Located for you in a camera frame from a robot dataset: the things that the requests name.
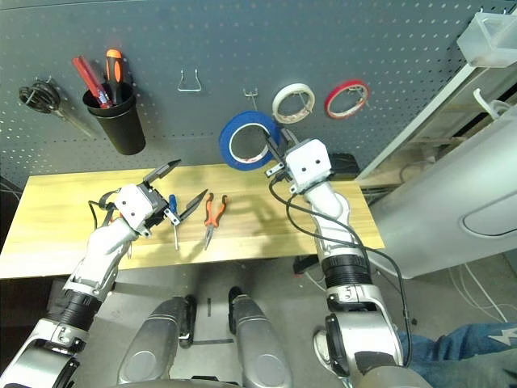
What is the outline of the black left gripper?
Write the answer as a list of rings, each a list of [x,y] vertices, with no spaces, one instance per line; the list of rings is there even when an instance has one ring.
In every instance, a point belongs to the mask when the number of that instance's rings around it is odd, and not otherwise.
[[[151,229],[152,227],[159,225],[164,219],[168,219],[174,226],[178,226],[180,221],[186,220],[200,206],[200,203],[207,194],[208,190],[203,190],[187,204],[185,210],[180,215],[170,209],[169,202],[149,183],[152,183],[156,179],[162,179],[180,163],[180,159],[167,162],[151,171],[142,180],[143,183],[141,185],[143,193],[152,208],[150,215],[145,219],[144,226],[146,229]]]

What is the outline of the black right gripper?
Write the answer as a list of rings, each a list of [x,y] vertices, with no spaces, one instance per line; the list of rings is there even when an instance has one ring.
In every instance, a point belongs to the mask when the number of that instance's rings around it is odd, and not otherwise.
[[[282,128],[280,132],[284,139],[286,150],[295,149],[300,144],[300,141],[290,129]],[[288,168],[287,163],[284,161],[284,157],[280,153],[278,144],[271,135],[266,135],[266,143],[268,151],[271,153],[272,160],[275,161],[271,167],[268,167],[264,171],[266,177],[272,183],[285,182],[289,186],[289,191],[295,192],[294,178],[292,177],[292,173]]]

